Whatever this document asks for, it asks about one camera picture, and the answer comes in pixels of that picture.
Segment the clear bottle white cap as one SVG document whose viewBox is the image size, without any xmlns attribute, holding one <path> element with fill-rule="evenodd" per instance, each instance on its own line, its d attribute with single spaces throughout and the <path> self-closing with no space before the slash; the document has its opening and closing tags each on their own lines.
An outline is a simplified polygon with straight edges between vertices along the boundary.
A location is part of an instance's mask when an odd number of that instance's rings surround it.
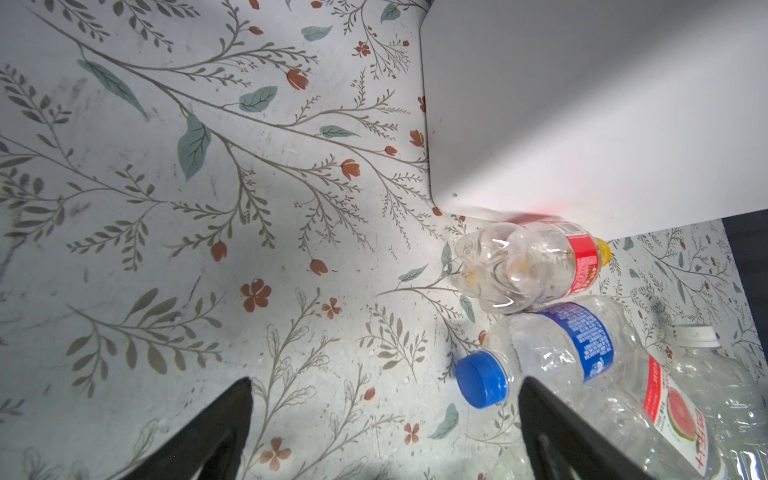
<svg viewBox="0 0 768 480">
<path fill-rule="evenodd" d="M 671 375 L 712 427 L 732 479 L 767 477 L 767 403 L 748 370 L 720 352 L 715 330 L 677 328 Z"/>
</svg>

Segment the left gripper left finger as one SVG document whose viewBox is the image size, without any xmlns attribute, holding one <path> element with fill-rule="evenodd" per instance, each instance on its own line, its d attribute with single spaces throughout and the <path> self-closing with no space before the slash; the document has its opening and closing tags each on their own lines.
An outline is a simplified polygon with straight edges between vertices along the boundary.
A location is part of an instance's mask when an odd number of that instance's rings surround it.
<svg viewBox="0 0 768 480">
<path fill-rule="evenodd" d="M 244 377 L 125 477 L 234 479 L 249 435 L 252 411 L 252 380 Z"/>
</svg>

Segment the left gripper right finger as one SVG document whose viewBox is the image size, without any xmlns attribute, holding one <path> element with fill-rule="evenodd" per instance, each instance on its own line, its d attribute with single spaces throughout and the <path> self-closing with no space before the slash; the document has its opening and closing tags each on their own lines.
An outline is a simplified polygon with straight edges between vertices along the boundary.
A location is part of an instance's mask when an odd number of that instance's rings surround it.
<svg viewBox="0 0 768 480">
<path fill-rule="evenodd" d="M 523 380 L 518 407 L 536 479 L 649 477 L 539 380 Z"/>
</svg>

